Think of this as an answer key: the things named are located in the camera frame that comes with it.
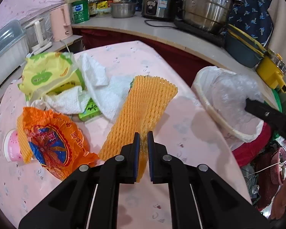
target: person's hand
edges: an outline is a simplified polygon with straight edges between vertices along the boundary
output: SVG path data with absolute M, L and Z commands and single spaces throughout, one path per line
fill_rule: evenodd
M 271 219 L 280 219 L 286 210 L 286 179 L 283 186 L 275 196 L 271 208 Z

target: white towel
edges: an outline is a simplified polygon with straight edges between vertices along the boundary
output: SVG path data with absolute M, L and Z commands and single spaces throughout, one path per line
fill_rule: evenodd
M 90 97 L 103 115 L 114 122 L 121 110 L 134 77 L 106 76 L 105 67 L 87 53 L 83 53 L 76 65 L 80 69 Z
M 81 86 L 75 86 L 61 92 L 59 95 L 45 95 L 40 100 L 32 102 L 31 106 L 41 110 L 53 109 L 66 115 L 80 114 L 90 100 L 90 96 Z

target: plastic storage container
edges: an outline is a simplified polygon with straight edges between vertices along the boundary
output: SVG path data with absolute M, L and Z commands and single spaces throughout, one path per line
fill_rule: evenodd
M 24 63 L 28 53 L 27 37 L 20 22 L 13 20 L 0 30 L 0 85 Z
M 111 7 L 108 7 L 108 8 L 103 8 L 103 9 L 97 9 L 96 10 L 97 12 L 97 17 L 105 17 L 105 16 L 108 16 L 111 12 Z

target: countertop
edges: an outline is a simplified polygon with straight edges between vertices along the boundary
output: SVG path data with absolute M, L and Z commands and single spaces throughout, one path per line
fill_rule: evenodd
M 63 48 L 66 48 L 66 45 L 72 45 L 73 43 L 79 41 L 82 38 L 80 35 L 72 35 L 69 38 L 62 40 L 63 42 L 52 42 L 52 46 L 49 49 L 46 49 L 44 52 L 59 52 Z
M 141 16 L 141 12 L 136 12 L 134 17 L 126 19 L 112 18 L 110 15 L 92 17 L 88 21 L 72 24 L 72 27 L 116 31 L 155 40 L 193 54 L 220 68 L 234 71 L 237 74 L 251 76 L 257 81 L 266 102 L 272 107 L 278 108 L 272 90 L 258 76 L 255 70 L 241 65 L 223 48 L 174 28 L 148 26 L 144 23 L 145 20 L 147 19 Z M 173 23 L 162 21 L 156 21 L 153 24 L 174 26 Z

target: blue bowl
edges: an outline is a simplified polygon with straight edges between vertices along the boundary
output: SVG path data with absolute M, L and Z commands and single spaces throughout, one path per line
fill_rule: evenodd
M 265 48 L 261 48 L 258 44 L 256 44 L 255 41 L 257 41 L 257 40 L 253 39 L 250 35 L 248 35 L 244 31 L 240 30 L 239 28 L 237 28 L 237 29 L 234 28 L 231 24 L 228 24 L 227 28 L 230 29 L 237 36 L 241 37 L 244 41 L 246 41 L 248 44 L 253 46 L 255 49 L 259 50 L 263 54 L 265 53 L 266 49 Z
M 261 55 L 251 50 L 229 33 L 226 35 L 224 48 L 237 62 L 248 68 L 253 68 L 263 59 Z

